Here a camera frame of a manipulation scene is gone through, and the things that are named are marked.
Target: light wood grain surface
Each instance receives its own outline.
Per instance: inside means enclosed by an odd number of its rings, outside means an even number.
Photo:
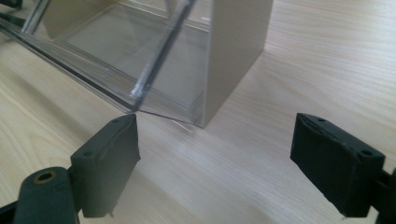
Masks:
[[[264,54],[207,127],[138,113],[142,161],[115,217],[81,222],[374,223],[374,209],[343,219],[289,154],[305,112],[383,151],[388,172],[396,166],[395,10],[390,0],[275,0]],[[120,115],[1,36],[0,204],[30,173],[68,167]]]

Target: wooden table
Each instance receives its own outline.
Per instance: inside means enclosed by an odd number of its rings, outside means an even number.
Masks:
[[[343,219],[289,159],[297,112],[396,166],[396,2],[275,0],[265,52],[205,129],[138,113],[140,161],[115,217],[82,223],[374,223]],[[0,204],[122,115],[17,43],[0,44]]]

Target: transparent acrylic box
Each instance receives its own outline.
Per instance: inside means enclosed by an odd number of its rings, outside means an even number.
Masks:
[[[2,10],[25,22],[0,26],[126,113],[204,127],[262,52],[272,0],[197,0],[191,12],[192,6],[24,1]]]

